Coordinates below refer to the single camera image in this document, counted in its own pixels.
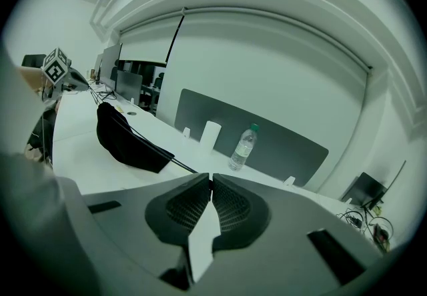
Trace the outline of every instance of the black bag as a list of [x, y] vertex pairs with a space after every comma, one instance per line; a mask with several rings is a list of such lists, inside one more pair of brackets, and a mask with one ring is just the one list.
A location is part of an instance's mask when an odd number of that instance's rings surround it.
[[174, 158], [174, 154], [134, 134], [126, 118], [109, 103], [100, 104], [97, 115], [98, 140], [119, 162], [159, 173]]

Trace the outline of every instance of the water bottle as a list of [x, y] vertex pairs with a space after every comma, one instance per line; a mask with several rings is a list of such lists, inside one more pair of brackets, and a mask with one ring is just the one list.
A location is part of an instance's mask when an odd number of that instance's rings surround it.
[[254, 148], [259, 128], [258, 124], [252, 123], [250, 129], [246, 130], [240, 137], [239, 144], [228, 163], [228, 166], [232, 170], [239, 171], [244, 166], [249, 154]]

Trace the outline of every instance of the office chair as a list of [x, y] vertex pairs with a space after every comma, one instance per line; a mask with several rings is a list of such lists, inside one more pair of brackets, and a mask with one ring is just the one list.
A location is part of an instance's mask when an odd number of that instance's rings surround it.
[[161, 89], [161, 84], [163, 83], [163, 76], [165, 73], [160, 73], [159, 77], [157, 77], [154, 81], [154, 86], [156, 86], [158, 89]]
[[43, 66], [43, 60], [46, 54], [26, 54], [22, 60], [22, 66], [40, 68]]

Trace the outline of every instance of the cable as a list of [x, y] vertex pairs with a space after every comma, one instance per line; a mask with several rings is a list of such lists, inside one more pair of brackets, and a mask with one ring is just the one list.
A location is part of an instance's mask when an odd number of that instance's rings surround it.
[[103, 96], [102, 100], [104, 99], [110, 99], [112, 101], [115, 101], [117, 99], [117, 96], [114, 95], [114, 91], [107, 91], [107, 86], [105, 86], [105, 91], [97, 92], [98, 95]]
[[[43, 74], [41, 75], [41, 86], [43, 86]], [[44, 103], [44, 94], [45, 94], [45, 88], [47, 86], [47, 79], [45, 86], [43, 86], [43, 89], [41, 90], [41, 102]], [[45, 122], [43, 114], [41, 114], [41, 148], [43, 149], [43, 160], [46, 161], [46, 149], [45, 149]]]
[[[351, 213], [359, 214], [361, 219], [357, 219], [357, 218], [351, 216], [350, 215]], [[363, 215], [360, 212], [353, 211], [353, 210], [347, 208], [345, 213], [339, 213], [336, 216], [338, 217], [340, 215], [341, 215], [340, 219], [342, 219], [342, 217], [344, 217], [344, 219], [347, 221], [347, 224], [352, 225], [353, 227], [362, 230], [362, 225], [363, 225], [364, 219], [363, 219]]]
[[102, 102], [102, 99], [100, 99], [100, 97], [98, 96], [97, 92], [94, 91], [90, 86], [89, 86], [89, 92], [93, 98], [93, 100], [95, 101], [95, 104], [98, 105]]
[[373, 218], [370, 220], [370, 222], [369, 222], [368, 226], [369, 226], [369, 225], [375, 225], [375, 224], [372, 224], [372, 221], [373, 221], [373, 220], [375, 220], [375, 219], [383, 219], [383, 220], [387, 221], [387, 222], [390, 224], [390, 227], [392, 228], [392, 234], [391, 234], [391, 235], [389, 236], [389, 238], [386, 240], [386, 241], [389, 241], [389, 240], [393, 237], [393, 234], [394, 234], [394, 228], [393, 228], [392, 223], [390, 222], [390, 220], [388, 220], [387, 218], [384, 218], [384, 217], [373, 217]]
[[157, 145], [153, 144], [152, 142], [148, 141], [144, 136], [142, 136], [140, 133], [138, 133], [133, 127], [131, 127], [129, 125], [129, 127], [134, 130], [139, 136], [138, 137], [136, 134], [134, 134], [132, 131], [130, 131], [129, 129], [127, 129], [123, 124], [121, 124], [117, 119], [115, 119], [114, 117], [112, 117], [112, 119], [118, 124], [120, 125], [122, 128], [124, 128], [128, 133], [132, 134], [136, 139], [138, 139], [141, 143], [143, 143], [144, 145], [147, 145], [149, 148], [153, 149], [154, 151], [156, 151], [158, 154], [160, 154], [161, 156], [165, 157], [166, 159], [170, 159], [171, 162], [175, 163], [176, 165], [180, 166], [181, 168], [184, 168], [185, 170], [188, 170], [190, 173], [197, 173], [197, 171], [195, 171], [194, 169], [188, 167], [187, 165], [185, 165], [184, 163], [182, 163], [181, 161], [178, 161], [175, 158], [171, 158], [169, 154], [164, 152], [164, 149], [158, 147]]

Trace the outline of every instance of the desk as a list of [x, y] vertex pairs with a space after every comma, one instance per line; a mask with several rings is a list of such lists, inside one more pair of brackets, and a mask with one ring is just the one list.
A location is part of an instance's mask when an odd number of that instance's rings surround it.
[[[212, 151], [208, 156], [200, 155], [199, 142], [186, 139], [180, 131], [155, 118], [151, 113], [132, 105], [120, 95], [117, 95], [116, 100], [105, 101], [115, 107], [120, 106], [124, 111], [123, 116], [134, 129], [152, 143], [175, 154], [176, 159], [196, 171], [233, 175], [297, 193], [313, 200], [333, 214], [344, 213], [347, 208], [352, 208], [341, 201], [299, 187], [286, 186], [282, 181], [247, 166], [243, 166], [240, 171], [232, 171], [228, 167], [228, 157], [217, 151]], [[57, 176], [74, 180], [81, 194], [137, 188], [190, 174], [172, 162], [156, 174], [116, 161], [99, 144], [96, 134], [96, 109], [95, 101], [88, 91], [64, 95], [53, 136], [53, 170]], [[128, 115], [129, 111], [136, 112], [136, 115]], [[189, 237], [190, 259], [195, 280], [198, 280], [209, 267], [213, 259], [211, 240], [219, 234], [218, 216], [209, 202]]]
[[141, 94], [148, 92], [151, 95], [151, 103], [149, 104], [149, 112], [154, 113], [155, 98], [160, 95], [160, 90], [157, 87], [149, 87], [141, 85]]

